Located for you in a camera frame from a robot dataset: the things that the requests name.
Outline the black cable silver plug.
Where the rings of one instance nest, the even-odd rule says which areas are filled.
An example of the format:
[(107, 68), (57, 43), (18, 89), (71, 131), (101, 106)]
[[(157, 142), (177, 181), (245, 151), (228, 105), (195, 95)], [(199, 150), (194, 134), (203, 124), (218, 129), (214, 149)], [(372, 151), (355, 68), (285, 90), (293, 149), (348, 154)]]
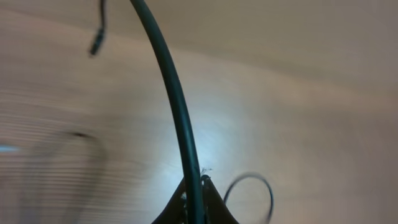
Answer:
[(270, 183), (255, 172), (234, 178), (228, 185), (223, 202), (240, 223), (269, 224), (275, 207)]

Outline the black cable white tag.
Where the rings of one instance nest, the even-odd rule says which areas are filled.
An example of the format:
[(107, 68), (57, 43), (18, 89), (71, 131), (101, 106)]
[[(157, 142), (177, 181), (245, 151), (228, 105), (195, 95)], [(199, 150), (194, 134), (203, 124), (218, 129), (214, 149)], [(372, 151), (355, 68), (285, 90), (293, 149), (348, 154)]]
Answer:
[(106, 32), (106, 0), (99, 0), (99, 28), (91, 43), (89, 54), (94, 57), (98, 54), (104, 41)]

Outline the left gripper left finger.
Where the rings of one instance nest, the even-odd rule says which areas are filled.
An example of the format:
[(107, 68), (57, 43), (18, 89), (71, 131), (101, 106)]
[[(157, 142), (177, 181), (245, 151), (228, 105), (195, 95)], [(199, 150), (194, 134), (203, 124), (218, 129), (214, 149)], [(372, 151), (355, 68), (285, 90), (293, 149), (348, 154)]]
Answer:
[(187, 196), (181, 180), (169, 202), (152, 224), (187, 224)]

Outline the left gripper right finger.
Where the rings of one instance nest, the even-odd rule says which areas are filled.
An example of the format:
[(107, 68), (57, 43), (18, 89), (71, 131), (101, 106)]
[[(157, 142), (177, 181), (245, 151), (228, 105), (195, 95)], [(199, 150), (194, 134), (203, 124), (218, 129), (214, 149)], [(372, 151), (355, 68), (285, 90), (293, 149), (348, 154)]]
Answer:
[(210, 176), (201, 176), (206, 224), (238, 224), (227, 209)]

